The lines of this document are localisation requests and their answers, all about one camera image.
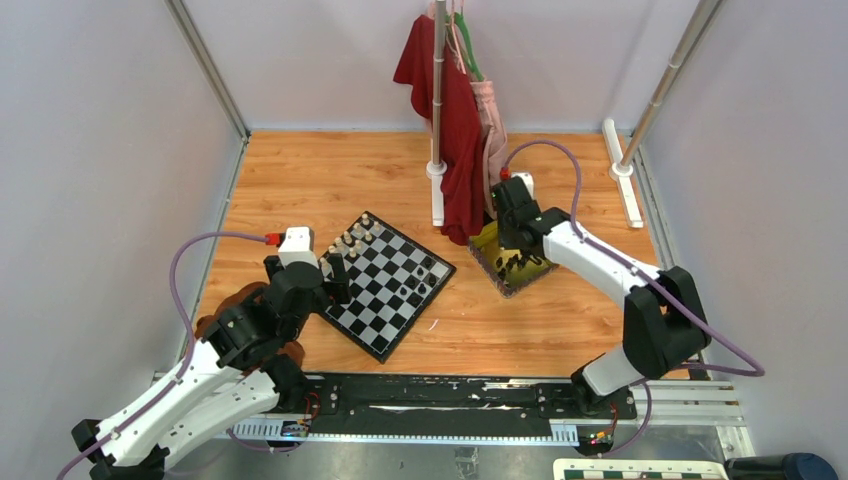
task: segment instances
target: red garment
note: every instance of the red garment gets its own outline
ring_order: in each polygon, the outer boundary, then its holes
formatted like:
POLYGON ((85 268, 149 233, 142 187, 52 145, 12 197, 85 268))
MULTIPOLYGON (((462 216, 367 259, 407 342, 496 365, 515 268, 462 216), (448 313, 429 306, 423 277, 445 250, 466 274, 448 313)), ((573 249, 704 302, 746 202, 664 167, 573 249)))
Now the red garment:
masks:
MULTIPOLYGON (((433 37, 436 22, 425 15, 412 25, 394 81, 412 85, 412 108, 433 118, 433 37)), ((442 177, 445 224, 442 235, 457 245, 483 228, 483 141, 480 115, 468 76, 456 68, 445 46, 442 63, 442 118, 439 154, 448 169, 442 177)))

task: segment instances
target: wooden table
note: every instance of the wooden table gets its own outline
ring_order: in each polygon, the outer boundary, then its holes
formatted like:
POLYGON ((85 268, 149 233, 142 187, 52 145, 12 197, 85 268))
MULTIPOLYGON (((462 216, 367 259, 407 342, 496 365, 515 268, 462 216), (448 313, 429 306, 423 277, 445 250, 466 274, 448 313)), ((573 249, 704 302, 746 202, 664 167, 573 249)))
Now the wooden table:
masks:
MULTIPOLYGON (((535 138, 568 146, 583 167, 578 218, 594 234, 648 263, 656 262, 646 229, 629 229, 601 135, 510 135, 512 147, 535 138)), ((564 268, 502 298, 466 251, 430 224, 430 141, 423 133, 255 133, 235 189, 225 230, 254 234, 309 225, 316 250, 370 210, 457 267, 385 365, 318 315, 300 337, 304 370, 432 374, 567 376, 621 341, 622 313, 564 268), (433 322, 438 325, 430 330, 433 322)), ((569 210, 575 176, 549 146, 519 154, 513 170, 530 171, 541 208, 569 210)), ((223 239, 199 315, 245 284, 264 280, 273 249, 223 239)))

